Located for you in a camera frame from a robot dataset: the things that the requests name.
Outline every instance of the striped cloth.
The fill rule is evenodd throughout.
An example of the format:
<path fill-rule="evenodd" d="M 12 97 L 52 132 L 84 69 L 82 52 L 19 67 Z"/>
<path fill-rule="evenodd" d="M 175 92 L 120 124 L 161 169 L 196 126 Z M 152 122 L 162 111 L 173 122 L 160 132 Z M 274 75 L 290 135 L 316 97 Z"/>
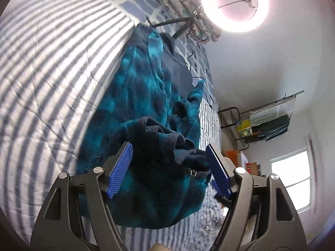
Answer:
<path fill-rule="evenodd" d="M 127 15 L 111 0 L 29 0 L 1 16 L 0 206 L 27 243 L 57 175 L 74 174 L 88 123 L 134 29 Z M 200 110 L 200 148 L 220 145 L 217 114 L 205 100 Z M 205 250 L 222 221 L 214 194 L 209 186 L 200 211 L 171 228 L 120 228 L 127 246 L 147 250 L 158 239 L 174 250 Z"/>

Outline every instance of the window pane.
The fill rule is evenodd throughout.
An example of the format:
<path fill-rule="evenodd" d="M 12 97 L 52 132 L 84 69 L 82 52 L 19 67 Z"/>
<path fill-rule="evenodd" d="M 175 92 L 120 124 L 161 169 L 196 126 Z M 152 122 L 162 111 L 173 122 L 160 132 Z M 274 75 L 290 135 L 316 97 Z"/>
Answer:
<path fill-rule="evenodd" d="M 286 189 L 296 210 L 309 205 L 309 179 Z"/>
<path fill-rule="evenodd" d="M 284 186 L 289 186 L 310 176 L 307 151 L 271 163 L 272 172 L 279 175 Z"/>

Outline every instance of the window frame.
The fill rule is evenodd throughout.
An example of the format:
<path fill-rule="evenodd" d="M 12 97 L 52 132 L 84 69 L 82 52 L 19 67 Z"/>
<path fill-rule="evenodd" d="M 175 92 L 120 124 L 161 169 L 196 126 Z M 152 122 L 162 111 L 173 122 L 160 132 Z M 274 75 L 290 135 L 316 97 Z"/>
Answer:
<path fill-rule="evenodd" d="M 277 157 L 277 158 L 274 158 L 274 159 L 270 160 L 270 167 L 271 167 L 271 172 L 272 172 L 272 163 L 278 162 L 278 161 L 281 161 L 281 160 L 284 160 L 284 159 L 288 159 L 288 158 L 293 157 L 293 156 L 295 156 L 297 154 L 300 154 L 302 152 L 306 152 L 307 153 L 307 159 L 308 159 L 308 165 L 309 165 L 309 177 L 306 178 L 306 179 L 304 179 L 304 180 L 302 180 L 302 181 L 299 181 L 297 183 L 294 183 L 294 184 L 291 184 L 291 185 L 285 187 L 285 189 L 287 189 L 289 187 L 292 187 L 292 186 L 294 186 L 296 184 L 299 184 L 299 183 L 304 182 L 304 181 L 306 181 L 306 180 L 309 179 L 309 204 L 306 205 L 305 207 L 302 207 L 301 209 L 298 209 L 297 210 L 298 213 L 301 213 L 301 212 L 303 212 L 303 211 L 305 211 L 307 209 L 310 209 L 311 203 L 312 203 L 312 184 L 311 184 L 311 182 L 312 182 L 312 177 L 311 177 L 312 171 L 311 171 L 311 162 L 309 160 L 309 153 L 308 153 L 307 148 L 303 147 L 303 148 L 301 148 L 299 150 L 296 150 L 296 151 L 294 151 L 292 153 L 289 153 L 289 154 L 283 155 L 281 157 Z"/>

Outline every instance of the bed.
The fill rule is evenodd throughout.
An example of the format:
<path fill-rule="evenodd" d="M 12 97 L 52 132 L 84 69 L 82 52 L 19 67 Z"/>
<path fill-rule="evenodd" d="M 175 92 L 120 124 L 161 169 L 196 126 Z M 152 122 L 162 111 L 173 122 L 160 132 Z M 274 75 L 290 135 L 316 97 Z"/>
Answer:
<path fill-rule="evenodd" d="M 0 206 L 19 236 L 32 229 L 58 174 L 74 174 L 81 141 L 137 23 L 170 19 L 157 0 L 28 0 L 0 22 Z M 173 34 L 177 24 L 158 28 Z M 221 145 L 217 103 L 204 46 L 176 41 L 197 83 L 200 149 Z M 209 184 L 202 208 L 160 230 L 118 227 L 130 250 L 160 242 L 172 250 L 209 250 L 224 214 Z M 84 218 L 88 239 L 94 237 Z"/>

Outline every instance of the zipper pull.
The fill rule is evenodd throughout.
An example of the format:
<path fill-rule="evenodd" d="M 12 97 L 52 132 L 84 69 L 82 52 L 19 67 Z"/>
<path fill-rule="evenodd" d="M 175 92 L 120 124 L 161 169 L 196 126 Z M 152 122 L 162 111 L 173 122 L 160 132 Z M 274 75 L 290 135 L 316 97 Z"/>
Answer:
<path fill-rule="evenodd" d="M 191 170 L 191 176 L 196 176 L 197 175 L 197 171 L 196 170 Z"/>

